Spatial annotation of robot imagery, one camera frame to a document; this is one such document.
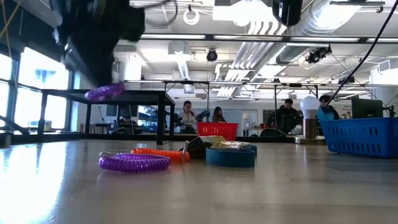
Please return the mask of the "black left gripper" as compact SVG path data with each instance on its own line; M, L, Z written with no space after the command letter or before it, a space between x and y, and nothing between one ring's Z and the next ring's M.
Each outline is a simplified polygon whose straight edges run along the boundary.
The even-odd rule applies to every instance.
M67 70L88 75L99 87L113 81L115 22L109 19L64 18L63 64Z

